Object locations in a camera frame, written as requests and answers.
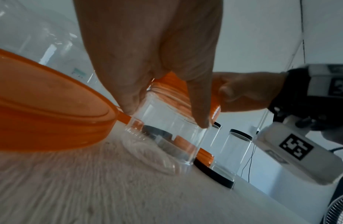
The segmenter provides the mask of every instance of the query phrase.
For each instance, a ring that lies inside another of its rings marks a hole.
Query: black lid
[[[213,123],[212,127],[217,128],[217,129],[221,129],[222,125],[220,123],[217,123],[216,121]]]
[[[214,181],[222,184],[225,187],[228,187],[230,189],[233,188],[234,186],[234,181],[229,180],[225,177],[223,177],[222,175],[216,173],[215,171],[213,171],[212,169],[210,169],[208,166],[206,166],[205,164],[203,164],[200,160],[198,160],[197,158],[194,161],[194,165],[201,170],[204,174],[206,174],[207,176],[209,176],[210,178],[212,178]]]
[[[241,140],[244,140],[247,142],[252,142],[252,140],[253,140],[253,137],[251,137],[250,135],[248,135],[242,131],[239,131],[237,129],[231,129],[229,131],[229,133],[234,135],[235,137],[240,138]]]

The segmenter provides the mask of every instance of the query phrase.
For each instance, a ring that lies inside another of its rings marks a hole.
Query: hand
[[[222,112],[268,108],[280,93],[286,73],[215,72],[212,91],[218,93]]]
[[[222,0],[74,0],[84,45],[105,88],[133,114],[153,78],[187,82],[206,128]]]

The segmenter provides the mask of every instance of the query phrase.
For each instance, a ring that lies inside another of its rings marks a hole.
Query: table
[[[86,149],[0,152],[0,223],[307,223],[242,178],[229,190],[196,167],[153,170],[122,147],[123,128]]]

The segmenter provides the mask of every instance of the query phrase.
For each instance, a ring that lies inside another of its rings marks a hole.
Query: qr code
[[[280,147],[298,160],[302,160],[314,147],[294,134],[290,134]]]
[[[343,97],[343,78],[331,79],[329,96],[342,96]]]

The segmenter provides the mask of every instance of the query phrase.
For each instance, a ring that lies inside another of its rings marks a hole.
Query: human hand
[[[74,0],[84,45],[105,88],[133,114],[153,78],[187,82],[197,124],[209,125],[222,0]]]
[[[280,93],[286,73],[215,72],[212,91],[220,99],[222,112],[238,112],[268,108]]]

